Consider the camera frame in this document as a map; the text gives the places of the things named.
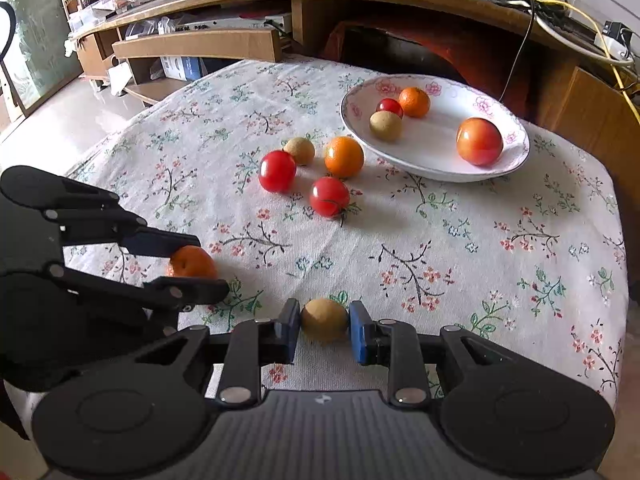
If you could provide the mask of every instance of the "white plate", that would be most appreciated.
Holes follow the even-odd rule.
[[[402,136],[383,142],[369,130],[369,117],[380,99],[397,99],[402,89],[417,86],[431,98],[423,119],[402,118]],[[516,170],[529,155],[529,136],[518,118],[492,97],[462,83],[417,74],[380,76],[354,86],[342,98],[342,122],[361,144],[396,168],[445,182],[476,182]],[[456,151],[460,123],[469,117],[491,121],[504,149],[490,166],[474,166]]]

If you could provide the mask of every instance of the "robotic hand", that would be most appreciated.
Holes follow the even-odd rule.
[[[181,310],[221,301],[226,283],[137,288],[65,267],[62,247],[117,242],[170,256],[196,237],[149,228],[116,194],[23,166],[2,174],[0,211],[0,376],[50,390],[32,419],[47,479],[598,477],[614,431],[606,401],[471,332],[418,334],[353,301],[354,358],[388,368],[386,396],[263,392],[260,367],[294,360],[296,300],[231,333],[194,325],[165,336]],[[443,399],[430,396],[426,363]],[[214,364],[224,367],[208,399]]]

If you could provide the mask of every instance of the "red tomato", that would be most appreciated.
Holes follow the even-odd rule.
[[[460,124],[456,149],[467,162],[486,166],[495,162],[502,153],[502,136],[492,122],[472,117]]]
[[[314,182],[309,203],[320,216],[331,218],[349,205],[349,190],[337,178],[324,176]]]
[[[296,161],[287,152],[267,153],[260,162],[258,180],[270,193],[286,193],[296,176]]]
[[[401,119],[402,119],[402,116],[404,115],[404,112],[402,111],[402,107],[400,106],[400,103],[395,99],[392,99],[391,97],[385,97],[384,99],[382,99],[382,101],[378,103],[378,106],[376,106],[376,111],[377,112],[381,112],[381,111],[393,112]]]

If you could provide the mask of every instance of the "orange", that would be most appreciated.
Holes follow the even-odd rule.
[[[169,276],[211,278],[218,277],[213,258],[202,247],[186,245],[181,247],[169,259],[166,273]]]
[[[427,92],[415,86],[402,90],[398,102],[404,114],[414,118],[424,117],[431,108],[431,100]]]
[[[324,165],[338,178],[357,174],[364,165],[364,152],[351,137],[335,137],[324,152]]]

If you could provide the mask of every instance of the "power strip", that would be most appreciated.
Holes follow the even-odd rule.
[[[618,40],[615,40],[614,38],[612,38],[610,36],[603,36],[603,37],[604,37],[605,43],[607,44],[607,48],[609,49],[609,53],[611,54],[611,57],[613,57],[615,59],[619,59],[619,60],[627,59],[625,57],[625,54],[627,54],[627,50],[626,50],[626,46],[625,45],[623,45]],[[601,48],[602,50],[604,50],[604,45],[600,41],[600,36],[599,35],[596,35],[596,39],[593,41],[593,43],[598,48]]]

